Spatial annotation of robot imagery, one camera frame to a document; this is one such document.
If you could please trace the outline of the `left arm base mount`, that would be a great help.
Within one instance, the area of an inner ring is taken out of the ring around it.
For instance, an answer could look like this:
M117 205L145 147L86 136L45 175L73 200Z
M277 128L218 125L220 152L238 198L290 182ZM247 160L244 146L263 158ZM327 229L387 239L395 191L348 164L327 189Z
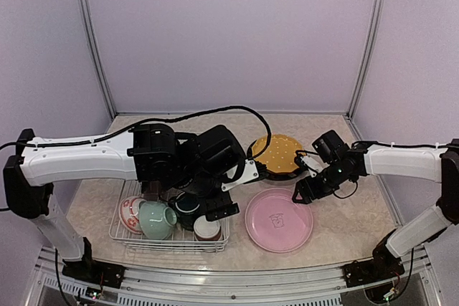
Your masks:
M120 289L126 268L119 264L111 264L93 260L87 262L65 262L62 273L66 277L88 282L102 287Z

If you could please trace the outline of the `dark green mug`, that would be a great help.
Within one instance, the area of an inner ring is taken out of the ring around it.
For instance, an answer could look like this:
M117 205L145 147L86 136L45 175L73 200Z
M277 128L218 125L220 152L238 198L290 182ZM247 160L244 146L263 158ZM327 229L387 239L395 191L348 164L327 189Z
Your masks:
M179 224L184 230L193 231L196 220L204 215L197 196L182 192L168 200L168 205L175 211Z

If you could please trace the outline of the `small black plate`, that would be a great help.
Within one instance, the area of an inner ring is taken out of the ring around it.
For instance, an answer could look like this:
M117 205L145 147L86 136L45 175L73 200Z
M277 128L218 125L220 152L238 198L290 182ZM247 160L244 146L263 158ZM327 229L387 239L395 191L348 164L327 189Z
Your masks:
M147 193L149 191L149 184L148 183L142 183L141 184L141 193Z

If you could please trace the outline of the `black striped rim plate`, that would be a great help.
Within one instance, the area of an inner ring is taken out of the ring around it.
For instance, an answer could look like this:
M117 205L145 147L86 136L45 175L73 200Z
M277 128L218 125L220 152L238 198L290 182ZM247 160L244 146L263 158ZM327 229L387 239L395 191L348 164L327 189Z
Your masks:
M292 173L285 173L285 174L276 174L276 173L271 173L268 170L268 175L266 178L264 178L261 181L267 181L267 182L286 182L286 181L292 181L296 177L302 174L302 169L298 167L297 170L295 170Z

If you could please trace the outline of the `light pink plate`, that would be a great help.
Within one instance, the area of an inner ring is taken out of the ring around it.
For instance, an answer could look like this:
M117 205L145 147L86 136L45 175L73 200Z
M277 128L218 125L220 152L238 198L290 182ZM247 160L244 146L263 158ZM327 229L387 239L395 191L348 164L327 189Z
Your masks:
M292 192L270 188L255 195L245 210L245 227L261 249L283 254L301 248L313 232L310 206L292 201Z

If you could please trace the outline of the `dark pink dotted plate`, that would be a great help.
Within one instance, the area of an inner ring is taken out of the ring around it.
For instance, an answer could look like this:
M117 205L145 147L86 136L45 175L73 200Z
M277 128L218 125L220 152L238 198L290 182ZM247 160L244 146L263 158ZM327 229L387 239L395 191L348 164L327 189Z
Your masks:
M161 184L158 181L152 181L148 187L149 193L159 195L162 191Z

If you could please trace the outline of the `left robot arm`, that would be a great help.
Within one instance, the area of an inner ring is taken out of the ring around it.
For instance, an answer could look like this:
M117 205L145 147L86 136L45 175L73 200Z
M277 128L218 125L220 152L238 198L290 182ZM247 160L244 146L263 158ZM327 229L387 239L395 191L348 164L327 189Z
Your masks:
M236 137L218 125L195 135L164 124L142 124L74 142L37 137L24 130L3 169L9 209L36 227L84 280L100 274L90 244L73 229L52 199L56 182L111 178L156 181L194 194L209 220L236 214L231 188L257 176Z

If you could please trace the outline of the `yellow polka dot plate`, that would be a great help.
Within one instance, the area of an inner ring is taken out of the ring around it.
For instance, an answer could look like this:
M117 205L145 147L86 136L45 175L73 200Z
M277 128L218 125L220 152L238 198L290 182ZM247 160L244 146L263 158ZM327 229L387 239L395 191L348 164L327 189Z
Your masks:
M251 147L252 155L257 156L255 159L266 165L271 173L285 174L292 173L298 169L294 159L297 150L303 150L303 146L295 139L283 134L271 135L270 145L259 155L265 147L267 136L259 138Z

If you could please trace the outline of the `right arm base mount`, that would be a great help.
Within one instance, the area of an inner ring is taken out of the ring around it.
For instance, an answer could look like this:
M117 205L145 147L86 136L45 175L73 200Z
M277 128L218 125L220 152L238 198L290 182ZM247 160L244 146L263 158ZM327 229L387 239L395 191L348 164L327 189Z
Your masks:
M387 265L375 259L354 261L342 267L346 286L357 287L395 278L405 273L401 262Z

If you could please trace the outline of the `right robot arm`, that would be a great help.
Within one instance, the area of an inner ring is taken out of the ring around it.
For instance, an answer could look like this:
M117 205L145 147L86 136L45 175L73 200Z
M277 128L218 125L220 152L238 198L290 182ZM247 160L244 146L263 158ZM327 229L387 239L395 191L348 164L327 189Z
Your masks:
M434 145L363 140L348 145L330 130L313 142L313 148L326 167L314 168L305 153L297 152L295 163L309 174L295 185L296 204L311 204L334 194L343 182L356 183L364 176L404 176L441 185L435 205L383 239L382 252L366 266L372 279L384 279L394 269L394 259L458 224L458 140Z

